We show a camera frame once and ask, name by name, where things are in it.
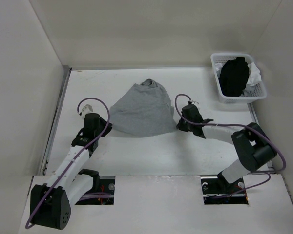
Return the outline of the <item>grey tank top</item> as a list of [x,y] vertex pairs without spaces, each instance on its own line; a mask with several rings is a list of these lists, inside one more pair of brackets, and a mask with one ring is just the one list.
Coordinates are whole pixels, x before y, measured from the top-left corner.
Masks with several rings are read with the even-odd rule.
[[174,107],[166,89],[147,79],[134,84],[110,108],[110,121],[119,132],[152,137],[176,130]]

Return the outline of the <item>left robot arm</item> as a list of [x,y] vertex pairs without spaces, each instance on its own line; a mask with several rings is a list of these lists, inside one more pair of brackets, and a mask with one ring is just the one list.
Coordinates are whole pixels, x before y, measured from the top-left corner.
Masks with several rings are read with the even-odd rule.
[[109,120],[96,113],[84,115],[82,129],[71,143],[67,156],[53,175],[30,192],[30,216],[26,229],[35,225],[62,230],[68,224],[71,207],[87,192],[95,194],[100,182],[83,173],[83,166],[98,147],[98,141],[112,129]]

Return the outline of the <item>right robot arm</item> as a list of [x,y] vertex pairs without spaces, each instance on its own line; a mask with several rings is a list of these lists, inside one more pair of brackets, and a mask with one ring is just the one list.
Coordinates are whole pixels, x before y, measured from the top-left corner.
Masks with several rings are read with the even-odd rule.
[[238,159],[217,175],[216,188],[228,193],[234,183],[273,159],[277,152],[268,143],[268,138],[256,123],[245,127],[225,126],[212,123],[212,119],[203,119],[196,105],[189,103],[181,110],[181,119],[177,129],[192,132],[203,139],[215,139],[235,147]]

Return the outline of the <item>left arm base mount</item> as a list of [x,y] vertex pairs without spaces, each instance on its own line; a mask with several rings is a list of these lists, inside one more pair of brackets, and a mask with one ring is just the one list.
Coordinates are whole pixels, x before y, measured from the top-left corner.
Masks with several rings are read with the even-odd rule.
[[115,177],[101,177],[99,172],[82,169],[78,175],[87,175],[93,179],[92,188],[87,191],[76,205],[113,205],[115,194]]

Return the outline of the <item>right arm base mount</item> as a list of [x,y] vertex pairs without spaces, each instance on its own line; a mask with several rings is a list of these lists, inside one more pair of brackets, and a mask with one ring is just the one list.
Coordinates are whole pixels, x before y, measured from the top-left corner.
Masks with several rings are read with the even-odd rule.
[[221,187],[217,176],[202,176],[201,187],[205,205],[249,204],[247,193],[241,191],[245,188],[242,178],[228,187]]

